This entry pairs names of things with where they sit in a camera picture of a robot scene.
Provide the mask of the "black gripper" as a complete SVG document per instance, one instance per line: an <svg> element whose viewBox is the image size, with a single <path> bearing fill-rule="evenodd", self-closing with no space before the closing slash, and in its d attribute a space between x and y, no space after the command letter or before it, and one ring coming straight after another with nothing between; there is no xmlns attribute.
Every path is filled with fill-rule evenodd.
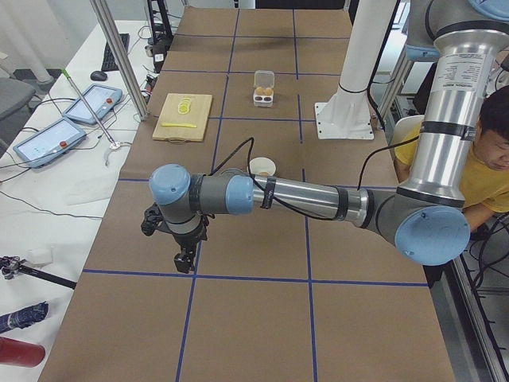
<svg viewBox="0 0 509 382"><path fill-rule="evenodd" d="M181 252L175 255L173 262L178 272L189 273L196 271L196 248L202 240L207 240L208 217L195 215L184 223L170 223L153 203L144 212L141 231L146 236L152 236L156 231L170 234L179 244Z"/></svg>

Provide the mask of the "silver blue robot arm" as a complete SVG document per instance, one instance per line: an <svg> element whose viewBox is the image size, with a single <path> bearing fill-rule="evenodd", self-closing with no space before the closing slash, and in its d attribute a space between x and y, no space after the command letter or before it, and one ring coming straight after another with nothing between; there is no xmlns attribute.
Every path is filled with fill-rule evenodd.
<svg viewBox="0 0 509 382"><path fill-rule="evenodd" d="M476 136L488 76L508 45L505 1L413 1L406 39L412 61L437 63L410 176L395 191L350 190L251 172L191 175L168 164L149 180L154 203L142 232L162 231L180 246L178 271L194 269L208 219L282 206L317 220L346 220L379 234L414 262L436 266L456 258L469 240L460 178Z"/></svg>

